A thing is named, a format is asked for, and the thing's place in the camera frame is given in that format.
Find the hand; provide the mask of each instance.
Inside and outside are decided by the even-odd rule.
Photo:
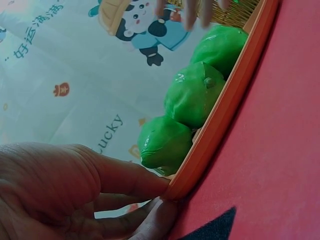
[[[202,0],[201,22],[203,27],[208,27],[212,19],[213,1],[217,1],[221,9],[227,9],[231,0]],[[167,0],[157,0],[156,14],[158,16],[164,14],[166,2]],[[190,30],[197,19],[198,0],[184,0],[184,10],[186,15],[184,20],[185,28]]]
[[[168,181],[82,145],[0,147],[1,240],[158,240],[177,207],[156,198]],[[116,218],[94,212],[154,199]]]

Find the printed backdrop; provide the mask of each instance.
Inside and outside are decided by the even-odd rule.
[[[155,0],[2,0],[0,144],[79,143],[139,163],[141,126],[205,31]]]

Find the green dough ball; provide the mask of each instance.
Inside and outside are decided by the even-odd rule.
[[[171,117],[160,116],[143,125],[138,138],[141,164],[160,174],[175,174],[192,146],[192,132]]]
[[[202,38],[193,52],[191,63],[205,62],[227,80],[248,38],[241,28],[216,25]]]
[[[201,128],[226,81],[214,67],[197,62],[180,70],[164,99],[165,115],[191,129]]]

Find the woven basket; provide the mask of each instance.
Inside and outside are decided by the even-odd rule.
[[[216,0],[212,1],[213,17],[212,22],[226,26],[243,28],[250,15],[258,5],[260,0],[239,0],[238,3],[231,1],[227,11],[222,11]],[[183,0],[168,0],[170,4],[183,8]]]

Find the finger in background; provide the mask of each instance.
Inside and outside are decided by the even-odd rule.
[[[166,0],[157,0],[156,1],[156,8],[155,8],[155,14],[158,17],[162,17],[164,15],[164,8],[166,5]]]
[[[201,23],[202,27],[207,28],[213,16],[212,0],[202,0],[201,2]]]
[[[101,226],[104,239],[121,239],[130,236],[146,219],[155,207],[159,198],[156,198],[146,205],[119,217],[100,218],[96,221]]]
[[[184,0],[185,10],[185,29],[190,31],[195,24],[198,12],[198,1],[197,0]]]
[[[130,204],[143,203],[150,199],[135,196],[127,196],[116,193],[100,193],[98,198],[93,201],[95,212],[111,211],[121,209]]]
[[[177,204],[159,200],[128,240],[161,240],[170,231],[178,214]]]

